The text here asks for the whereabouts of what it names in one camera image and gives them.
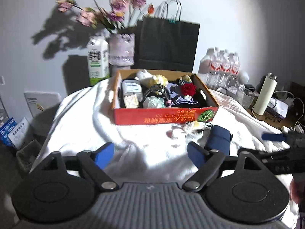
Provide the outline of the person right hand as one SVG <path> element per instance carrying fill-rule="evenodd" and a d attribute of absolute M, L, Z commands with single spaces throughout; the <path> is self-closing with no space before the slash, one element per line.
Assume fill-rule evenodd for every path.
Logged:
<path fill-rule="evenodd" d="M 304 181 L 296 182 L 294 179 L 290 183 L 290 196 L 292 201 L 298 205 L 299 218 L 296 228 L 304 229 Z"/>

